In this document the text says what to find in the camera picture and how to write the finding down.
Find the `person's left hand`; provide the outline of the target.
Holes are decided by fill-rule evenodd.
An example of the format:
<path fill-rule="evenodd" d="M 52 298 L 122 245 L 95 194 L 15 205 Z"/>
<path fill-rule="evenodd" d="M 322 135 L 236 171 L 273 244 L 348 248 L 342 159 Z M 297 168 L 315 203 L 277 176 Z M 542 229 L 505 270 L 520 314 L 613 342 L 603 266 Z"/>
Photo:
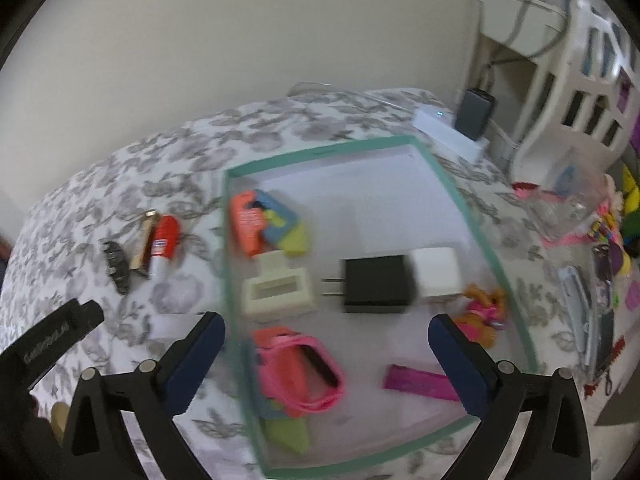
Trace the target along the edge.
<path fill-rule="evenodd" d="M 59 445 L 64 442 L 65 427 L 70 406 L 64 402 L 55 402 L 50 411 L 50 424 Z"/>

